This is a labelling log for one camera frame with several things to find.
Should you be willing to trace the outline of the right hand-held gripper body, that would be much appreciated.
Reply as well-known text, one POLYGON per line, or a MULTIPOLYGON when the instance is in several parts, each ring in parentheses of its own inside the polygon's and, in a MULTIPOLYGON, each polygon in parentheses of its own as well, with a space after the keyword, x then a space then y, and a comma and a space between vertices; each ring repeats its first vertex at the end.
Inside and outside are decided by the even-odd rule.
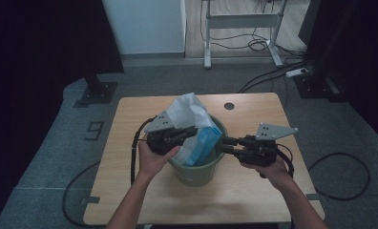
POLYGON ((255 135, 239 138, 239 144, 246 148, 245 152, 239 154, 239 161, 267 167, 273 164, 276 157, 279 156, 289 167, 292 167, 292 157, 286 156, 279 150, 276 140, 297 132, 297 128, 261 123, 255 135))

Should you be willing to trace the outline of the green plastic bin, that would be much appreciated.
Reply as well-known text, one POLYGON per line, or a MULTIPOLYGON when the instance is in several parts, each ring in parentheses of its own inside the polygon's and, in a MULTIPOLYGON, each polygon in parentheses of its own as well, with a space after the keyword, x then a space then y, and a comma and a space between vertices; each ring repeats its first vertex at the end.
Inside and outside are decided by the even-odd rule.
POLYGON ((216 124, 221 134, 200 163, 187 166, 178 163, 174 158, 169 160, 177 179, 186 186, 200 187, 209 183, 214 177, 219 162, 224 157, 220 146, 222 138, 227 136, 227 131, 224 125, 213 115, 211 116, 211 120, 216 124))

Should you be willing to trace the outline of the black stand base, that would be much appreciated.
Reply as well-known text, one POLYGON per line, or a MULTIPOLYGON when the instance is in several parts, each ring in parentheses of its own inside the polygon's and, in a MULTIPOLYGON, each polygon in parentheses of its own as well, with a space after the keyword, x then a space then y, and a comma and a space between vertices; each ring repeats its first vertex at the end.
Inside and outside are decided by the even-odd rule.
POLYGON ((75 108, 87 108, 92 104, 109 104, 116 90, 116 82, 101 82, 97 75, 85 77, 87 88, 80 99, 74 103, 75 108))

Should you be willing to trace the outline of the person's right hand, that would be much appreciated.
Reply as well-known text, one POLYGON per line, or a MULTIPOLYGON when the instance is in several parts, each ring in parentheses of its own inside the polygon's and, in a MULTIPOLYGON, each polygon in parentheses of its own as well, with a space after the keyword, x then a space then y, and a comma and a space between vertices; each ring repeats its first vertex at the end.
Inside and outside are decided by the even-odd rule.
POLYGON ((254 169, 258 173, 265 175, 270 183, 279 191, 284 191, 294 184, 294 180, 287 173, 284 161, 281 158, 277 158, 273 164, 267 167, 246 164, 244 162, 241 163, 241 166, 254 169))

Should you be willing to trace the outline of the white metal stand frame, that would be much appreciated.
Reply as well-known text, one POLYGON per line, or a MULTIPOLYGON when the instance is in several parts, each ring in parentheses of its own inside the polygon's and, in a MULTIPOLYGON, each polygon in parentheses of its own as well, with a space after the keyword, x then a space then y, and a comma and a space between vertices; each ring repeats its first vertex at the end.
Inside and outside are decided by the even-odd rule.
POLYGON ((280 27, 284 18, 284 10, 287 0, 281 0, 280 8, 277 13, 234 15, 213 15, 211 13, 211 0, 203 1, 206 2, 205 41, 203 56, 203 66, 205 69, 210 69, 212 66, 210 31, 220 29, 272 29, 273 32, 270 35, 270 39, 266 41, 267 48, 271 54, 273 62, 277 67, 281 67, 284 64, 279 56, 279 50, 276 47, 276 44, 280 27))

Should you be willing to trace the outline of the white blue-edged plastic bag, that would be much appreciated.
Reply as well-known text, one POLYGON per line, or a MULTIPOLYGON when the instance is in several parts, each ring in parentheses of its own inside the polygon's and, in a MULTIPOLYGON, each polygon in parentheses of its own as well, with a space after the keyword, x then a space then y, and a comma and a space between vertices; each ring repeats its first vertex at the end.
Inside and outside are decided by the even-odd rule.
POLYGON ((178 96, 166 113, 176 128, 195 126, 198 130, 184 141, 174 161, 188 167, 200 166, 221 138, 221 129, 194 93, 178 96))

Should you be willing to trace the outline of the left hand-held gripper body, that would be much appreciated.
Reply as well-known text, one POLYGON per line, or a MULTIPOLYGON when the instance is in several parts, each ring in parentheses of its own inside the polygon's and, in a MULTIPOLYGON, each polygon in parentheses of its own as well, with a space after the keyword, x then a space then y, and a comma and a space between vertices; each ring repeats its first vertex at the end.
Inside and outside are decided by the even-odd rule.
POLYGON ((177 129, 171 117, 165 112, 158 114, 145 128, 147 145, 153 153, 165 156, 180 145, 181 129, 177 129))

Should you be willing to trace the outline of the black stand with base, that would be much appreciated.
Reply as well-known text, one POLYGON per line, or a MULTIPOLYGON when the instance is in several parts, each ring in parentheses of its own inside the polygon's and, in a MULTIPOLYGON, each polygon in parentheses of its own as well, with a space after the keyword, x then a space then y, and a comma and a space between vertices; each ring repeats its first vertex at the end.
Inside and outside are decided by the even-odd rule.
POLYGON ((344 95, 331 77, 330 67, 335 59, 339 40, 360 0, 320 0, 312 29, 306 60, 312 69, 294 76, 301 98, 328 99, 344 102, 344 95))

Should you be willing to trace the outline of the white panel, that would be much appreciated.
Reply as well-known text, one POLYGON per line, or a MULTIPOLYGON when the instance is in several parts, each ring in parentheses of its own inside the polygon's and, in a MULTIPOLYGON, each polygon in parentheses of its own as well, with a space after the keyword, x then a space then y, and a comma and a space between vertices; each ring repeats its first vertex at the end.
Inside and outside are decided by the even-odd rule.
POLYGON ((184 53, 184 0, 102 0, 119 53, 184 53))

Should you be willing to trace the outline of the white power strip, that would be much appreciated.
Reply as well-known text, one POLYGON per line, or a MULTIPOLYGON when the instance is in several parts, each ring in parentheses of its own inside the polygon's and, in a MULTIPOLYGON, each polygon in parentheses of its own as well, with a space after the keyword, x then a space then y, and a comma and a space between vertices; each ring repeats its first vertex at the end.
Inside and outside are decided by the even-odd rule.
POLYGON ((308 73, 308 70, 306 68, 300 68, 300 69, 286 72, 285 76, 290 78, 290 77, 298 76, 304 73, 308 73))

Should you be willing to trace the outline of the dark curtain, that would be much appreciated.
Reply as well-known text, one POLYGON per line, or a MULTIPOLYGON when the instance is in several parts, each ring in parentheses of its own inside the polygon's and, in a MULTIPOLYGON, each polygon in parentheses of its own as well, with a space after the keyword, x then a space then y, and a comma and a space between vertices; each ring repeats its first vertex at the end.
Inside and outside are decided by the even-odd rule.
POLYGON ((0 0, 0 214, 64 89, 122 72, 115 41, 105 0, 0 0))
MULTIPOLYGON (((320 0, 310 0, 299 36, 310 43, 320 0)), ((378 135, 378 0, 360 0, 336 48, 331 77, 378 135)))

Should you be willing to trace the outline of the person's left hand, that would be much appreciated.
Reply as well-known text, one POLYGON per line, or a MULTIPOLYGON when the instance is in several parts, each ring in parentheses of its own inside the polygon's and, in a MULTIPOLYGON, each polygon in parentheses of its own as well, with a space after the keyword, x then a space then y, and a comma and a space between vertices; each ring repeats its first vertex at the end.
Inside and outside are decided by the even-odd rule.
POLYGON ((164 156, 153 153, 146 142, 140 141, 138 143, 139 152, 139 170, 137 179, 150 182, 157 173, 159 173, 168 160, 178 154, 180 147, 174 147, 164 156))

